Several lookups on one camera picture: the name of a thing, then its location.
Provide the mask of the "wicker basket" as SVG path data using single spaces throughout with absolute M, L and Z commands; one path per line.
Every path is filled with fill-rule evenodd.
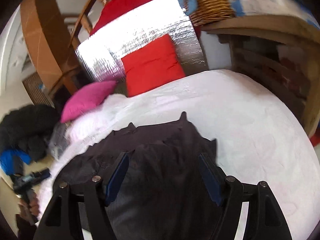
M 229 0 L 197 0 L 197 10 L 189 16 L 196 27 L 234 17 Z

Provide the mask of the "wooden side table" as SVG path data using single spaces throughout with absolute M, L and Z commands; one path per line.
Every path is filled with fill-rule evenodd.
M 319 29 L 293 16 L 234 17 L 200 28 L 229 45 L 232 70 L 275 94 L 308 137 L 319 123 Z

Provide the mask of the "silver foil headboard panel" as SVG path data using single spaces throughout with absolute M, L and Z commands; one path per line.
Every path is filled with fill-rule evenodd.
M 178 0 L 153 0 L 100 28 L 75 53 L 93 81 L 125 76 L 121 58 L 168 34 L 186 75 L 208 70 L 193 25 Z

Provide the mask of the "red square pillow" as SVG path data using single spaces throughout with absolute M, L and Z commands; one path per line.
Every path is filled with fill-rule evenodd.
M 121 59 L 129 97 L 185 77 L 171 37 L 165 34 Z

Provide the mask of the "dark quilted zip jacket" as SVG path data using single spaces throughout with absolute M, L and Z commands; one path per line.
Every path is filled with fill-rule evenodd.
M 62 168 L 53 183 L 84 183 L 121 153 L 130 159 L 116 200 L 106 209 L 117 239 L 209 239 L 220 211 L 201 178 L 198 156 L 216 157 L 182 113 L 176 121 L 112 131 Z

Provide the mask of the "wooden stair railing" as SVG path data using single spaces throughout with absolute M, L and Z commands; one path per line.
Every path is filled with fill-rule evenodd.
M 88 0 L 86 2 L 71 33 L 71 40 L 70 40 L 69 46 L 73 47 L 74 50 L 76 50 L 80 45 L 80 40 L 78 39 L 78 36 L 81 28 L 84 28 L 88 34 L 90 34 L 91 31 L 93 30 L 93 25 L 91 20 L 88 18 L 88 14 L 93 8 L 93 5 L 96 3 L 96 1 L 99 1 L 102 5 L 105 5 L 106 3 L 109 2 L 109 0 Z

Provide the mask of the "black fluffy coat pile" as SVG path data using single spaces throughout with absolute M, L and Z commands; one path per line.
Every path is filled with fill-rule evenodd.
M 47 140 L 59 120 L 58 111 L 48 105 L 26 105 L 10 111 L 1 120 L 1 153 L 22 150 L 38 162 L 47 155 Z

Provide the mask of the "white textured bedspread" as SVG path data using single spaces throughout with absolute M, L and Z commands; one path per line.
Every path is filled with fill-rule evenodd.
M 71 145 L 53 162 L 40 188 L 48 205 L 54 178 L 76 155 L 112 131 L 177 120 L 185 112 L 200 135 L 217 140 L 217 163 L 246 183 L 269 183 L 293 239 L 307 239 L 319 223 L 319 161 L 304 129 L 274 94 L 249 77 L 210 70 L 128 98 L 109 96 L 73 122 Z

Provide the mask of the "toilet paper pack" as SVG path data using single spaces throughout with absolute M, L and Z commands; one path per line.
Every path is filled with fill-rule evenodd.
M 312 20 L 309 9 L 295 0 L 229 0 L 236 16 L 284 15 Z

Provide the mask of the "brown curved wooden column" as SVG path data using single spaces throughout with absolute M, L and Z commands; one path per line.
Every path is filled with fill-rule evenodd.
M 72 76 L 80 64 L 56 0 L 23 0 L 20 15 L 28 54 L 42 83 L 50 94 L 62 86 L 74 94 L 78 88 Z

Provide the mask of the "grey folded garment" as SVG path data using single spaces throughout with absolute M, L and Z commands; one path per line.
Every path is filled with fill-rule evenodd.
M 67 124 L 58 122 L 53 129 L 52 136 L 50 137 L 48 154 L 50 154 L 55 160 L 60 159 L 70 144 L 70 140 L 67 135 L 67 128 Z

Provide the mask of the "blue garment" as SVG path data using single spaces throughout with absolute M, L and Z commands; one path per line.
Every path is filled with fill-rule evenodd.
M 30 163 L 31 157 L 22 150 L 8 149 L 1 153 L 1 168 L 8 176 L 23 175 L 24 164 Z

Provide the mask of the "pink pillow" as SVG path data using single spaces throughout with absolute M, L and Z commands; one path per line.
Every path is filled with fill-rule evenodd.
M 115 80 L 94 82 L 82 87 L 66 102 L 62 114 L 61 123 L 73 121 L 83 114 L 99 106 L 117 85 Z

